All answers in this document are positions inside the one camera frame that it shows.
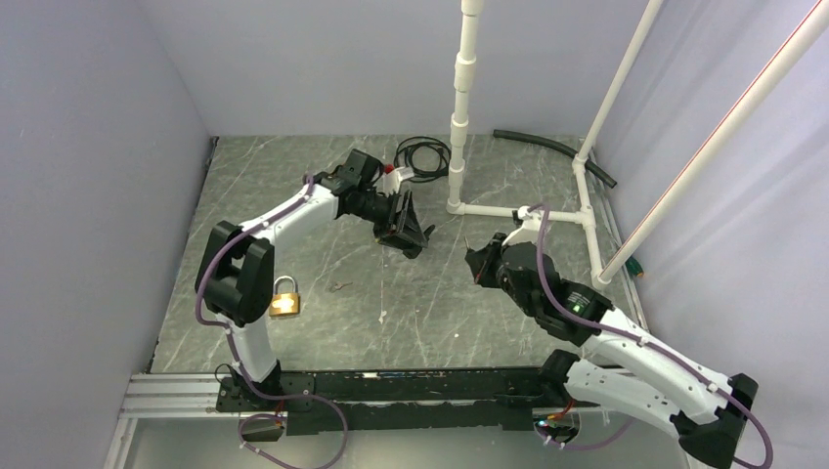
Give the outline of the black-headed key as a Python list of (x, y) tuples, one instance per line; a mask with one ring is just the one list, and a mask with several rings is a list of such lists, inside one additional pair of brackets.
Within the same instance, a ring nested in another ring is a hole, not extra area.
[(466, 254), (468, 254), (468, 253), (470, 253), (470, 252), (473, 252), (474, 250), (473, 250), (473, 249), (472, 249), (472, 247), (470, 246), (470, 243), (469, 243), (468, 237), (467, 237), (466, 235), (463, 237), (463, 240), (464, 240), (464, 246), (465, 246), (465, 252), (466, 252)]

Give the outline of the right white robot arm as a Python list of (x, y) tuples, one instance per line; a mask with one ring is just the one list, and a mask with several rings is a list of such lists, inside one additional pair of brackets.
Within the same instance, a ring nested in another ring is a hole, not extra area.
[(686, 358), (607, 297), (561, 277), (530, 241), (509, 243), (497, 233), (483, 248), (467, 248), (464, 260), (475, 284), (503, 291), (549, 335), (627, 370), (611, 375), (588, 358), (555, 351), (539, 369), (545, 402), (603, 405), (662, 430), (709, 467), (738, 463), (736, 449), (759, 390), (753, 378), (727, 376)]

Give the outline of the black padlock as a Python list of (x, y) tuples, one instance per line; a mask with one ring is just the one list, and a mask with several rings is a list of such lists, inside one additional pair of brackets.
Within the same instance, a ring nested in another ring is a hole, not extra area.
[(408, 230), (409, 238), (413, 249), (422, 250), (429, 245), (429, 239), (435, 231), (435, 225), (428, 225), (425, 228), (420, 225), (413, 226)]

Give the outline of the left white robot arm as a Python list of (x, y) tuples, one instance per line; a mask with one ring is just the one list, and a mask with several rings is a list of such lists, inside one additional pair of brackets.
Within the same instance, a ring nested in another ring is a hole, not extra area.
[(303, 179), (299, 192), (270, 211), (211, 231), (196, 276), (196, 320), (223, 328), (232, 351), (231, 368), (241, 379), (242, 397), (258, 410), (281, 396), (281, 365), (267, 332), (269, 316), (291, 316), (276, 291), (276, 257), (289, 245), (349, 215), (371, 223), (376, 243), (416, 258), (428, 245), (408, 187), (415, 172), (394, 167), (353, 149), (330, 172)]

